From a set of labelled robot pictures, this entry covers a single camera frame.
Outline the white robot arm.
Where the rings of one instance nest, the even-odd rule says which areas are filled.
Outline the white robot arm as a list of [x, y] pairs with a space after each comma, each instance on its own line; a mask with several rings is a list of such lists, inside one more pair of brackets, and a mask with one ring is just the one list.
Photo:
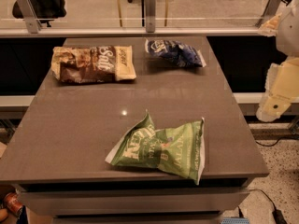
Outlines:
[[283, 63], [270, 65], [256, 112], [258, 120], [272, 122], [299, 97], [299, 0], [292, 0], [281, 13], [264, 22], [259, 33], [273, 36], [277, 50], [287, 56]]

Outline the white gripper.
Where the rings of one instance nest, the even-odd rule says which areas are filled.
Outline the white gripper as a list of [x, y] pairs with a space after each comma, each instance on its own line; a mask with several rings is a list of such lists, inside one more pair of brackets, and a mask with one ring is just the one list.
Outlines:
[[[281, 13], [264, 22], [258, 29], [263, 36], [276, 36]], [[282, 64], [272, 63], [266, 77], [265, 94], [256, 117], [262, 122], [279, 119], [299, 96], [299, 58], [288, 58]]]

